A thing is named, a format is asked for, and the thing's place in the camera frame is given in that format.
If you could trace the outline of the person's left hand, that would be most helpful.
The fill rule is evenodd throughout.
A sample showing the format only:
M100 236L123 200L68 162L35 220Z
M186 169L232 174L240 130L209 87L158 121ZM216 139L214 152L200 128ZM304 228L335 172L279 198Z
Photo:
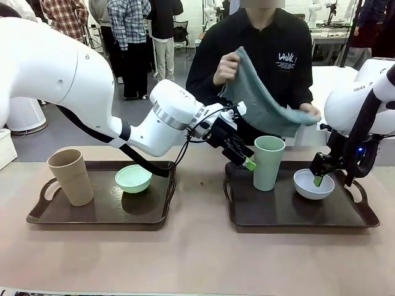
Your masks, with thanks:
M310 103L302 103L299 106L299 110L316 117L317 120L320 120L322 118L320 110Z

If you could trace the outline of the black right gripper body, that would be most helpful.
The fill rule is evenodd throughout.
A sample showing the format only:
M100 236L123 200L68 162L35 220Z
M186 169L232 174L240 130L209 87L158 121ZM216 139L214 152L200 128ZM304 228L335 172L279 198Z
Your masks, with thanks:
M344 156L344 149L348 138L337 131L332 131L327 142L330 148L328 154L328 163L334 170L345 170L346 160Z

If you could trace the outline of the person's right hand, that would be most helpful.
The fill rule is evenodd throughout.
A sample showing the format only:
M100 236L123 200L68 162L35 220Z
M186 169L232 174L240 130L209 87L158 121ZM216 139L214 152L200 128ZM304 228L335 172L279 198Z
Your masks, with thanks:
M236 52L223 55L213 75L213 84L215 86L221 86L227 81L234 80L239 64L240 57Z

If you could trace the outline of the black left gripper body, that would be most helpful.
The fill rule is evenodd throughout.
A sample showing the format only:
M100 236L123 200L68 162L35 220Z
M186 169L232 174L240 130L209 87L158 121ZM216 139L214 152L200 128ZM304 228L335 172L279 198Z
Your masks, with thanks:
M209 145L213 148L236 148L236 129L228 123L214 123L209 133Z

